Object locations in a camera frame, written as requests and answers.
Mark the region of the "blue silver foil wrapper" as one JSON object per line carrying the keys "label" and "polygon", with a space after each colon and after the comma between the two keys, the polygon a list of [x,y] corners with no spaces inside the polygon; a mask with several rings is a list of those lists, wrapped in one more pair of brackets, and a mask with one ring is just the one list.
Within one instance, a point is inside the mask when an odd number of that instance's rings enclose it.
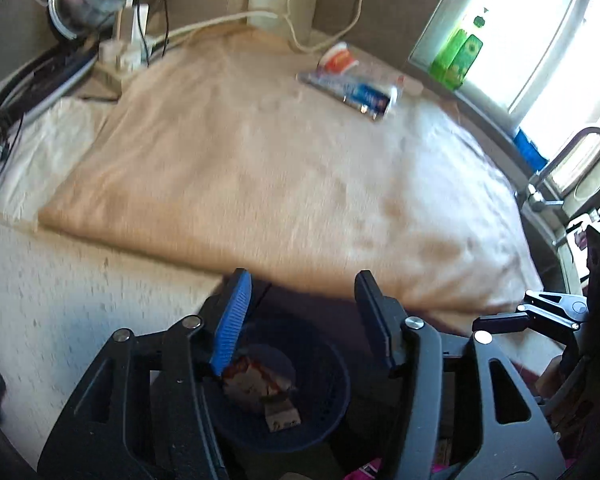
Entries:
{"label": "blue silver foil wrapper", "polygon": [[320,70],[298,73],[296,79],[351,107],[352,110],[356,110],[374,122],[384,118],[400,96],[399,90],[393,86],[379,88],[364,79]]}

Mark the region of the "red white plastic cup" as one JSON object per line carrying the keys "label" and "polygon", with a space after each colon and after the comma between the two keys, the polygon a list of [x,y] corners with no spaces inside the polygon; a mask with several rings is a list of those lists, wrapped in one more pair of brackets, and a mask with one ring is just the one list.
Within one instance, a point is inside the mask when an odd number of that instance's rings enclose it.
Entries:
{"label": "red white plastic cup", "polygon": [[360,62],[352,54],[346,42],[341,41],[329,48],[320,58],[317,69],[330,74],[345,74]]}

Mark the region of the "trash inside bin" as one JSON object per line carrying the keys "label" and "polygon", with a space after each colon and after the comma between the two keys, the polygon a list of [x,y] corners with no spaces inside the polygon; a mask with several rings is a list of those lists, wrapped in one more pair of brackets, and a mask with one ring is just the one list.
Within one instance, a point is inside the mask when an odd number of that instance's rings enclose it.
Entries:
{"label": "trash inside bin", "polygon": [[269,432],[301,425],[299,411],[291,401],[294,382],[251,356],[238,356],[221,375],[224,393],[258,412]]}

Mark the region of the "dark blue trash bin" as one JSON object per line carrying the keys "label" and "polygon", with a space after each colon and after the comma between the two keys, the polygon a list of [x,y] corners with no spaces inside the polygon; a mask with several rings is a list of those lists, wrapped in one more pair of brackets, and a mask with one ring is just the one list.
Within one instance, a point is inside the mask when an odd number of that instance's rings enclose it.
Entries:
{"label": "dark blue trash bin", "polygon": [[257,453],[293,453],[322,442],[351,396],[344,359],[307,322],[257,320],[244,326],[230,364],[204,383],[214,429]]}

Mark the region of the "beige cloth on counter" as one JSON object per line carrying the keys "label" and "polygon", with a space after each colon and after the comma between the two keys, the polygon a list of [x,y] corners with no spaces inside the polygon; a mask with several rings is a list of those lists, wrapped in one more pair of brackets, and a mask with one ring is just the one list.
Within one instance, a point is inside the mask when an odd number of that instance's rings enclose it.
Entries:
{"label": "beige cloth on counter", "polygon": [[217,274],[349,298],[369,270],[464,332],[542,286],[509,180],[434,99],[377,122],[302,84],[312,56],[246,25],[143,70],[43,226]]}

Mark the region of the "blue box on sill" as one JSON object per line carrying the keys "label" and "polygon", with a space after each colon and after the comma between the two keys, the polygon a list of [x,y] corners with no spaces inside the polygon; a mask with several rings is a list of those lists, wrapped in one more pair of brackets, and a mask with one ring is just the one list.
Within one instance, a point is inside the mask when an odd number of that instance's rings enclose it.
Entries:
{"label": "blue box on sill", "polygon": [[514,135],[513,142],[520,156],[534,172],[541,171],[548,164],[548,159],[540,154],[536,145],[521,128]]}

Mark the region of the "green dish soap bottle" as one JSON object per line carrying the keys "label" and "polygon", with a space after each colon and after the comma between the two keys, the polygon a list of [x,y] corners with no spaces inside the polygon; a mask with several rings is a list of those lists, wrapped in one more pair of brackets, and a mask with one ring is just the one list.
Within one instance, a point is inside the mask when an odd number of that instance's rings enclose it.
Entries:
{"label": "green dish soap bottle", "polygon": [[487,13],[483,10],[471,21],[461,21],[431,62],[429,75],[448,90],[458,90],[476,62],[484,45]]}

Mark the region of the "white cloth under beige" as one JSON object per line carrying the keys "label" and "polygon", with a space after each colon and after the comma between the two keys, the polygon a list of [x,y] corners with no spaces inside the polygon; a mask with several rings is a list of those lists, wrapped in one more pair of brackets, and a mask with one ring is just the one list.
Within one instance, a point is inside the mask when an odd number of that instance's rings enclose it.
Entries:
{"label": "white cloth under beige", "polygon": [[113,107],[62,98],[23,129],[0,177],[1,221],[38,224],[38,211],[92,146]]}

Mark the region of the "white power strip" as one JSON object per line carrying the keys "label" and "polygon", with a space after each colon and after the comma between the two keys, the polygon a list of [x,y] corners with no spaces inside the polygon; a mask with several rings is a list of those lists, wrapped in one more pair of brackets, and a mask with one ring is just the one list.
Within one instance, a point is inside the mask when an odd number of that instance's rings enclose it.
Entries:
{"label": "white power strip", "polygon": [[131,4],[116,13],[112,37],[99,45],[100,64],[129,74],[146,62],[148,13],[147,3]]}

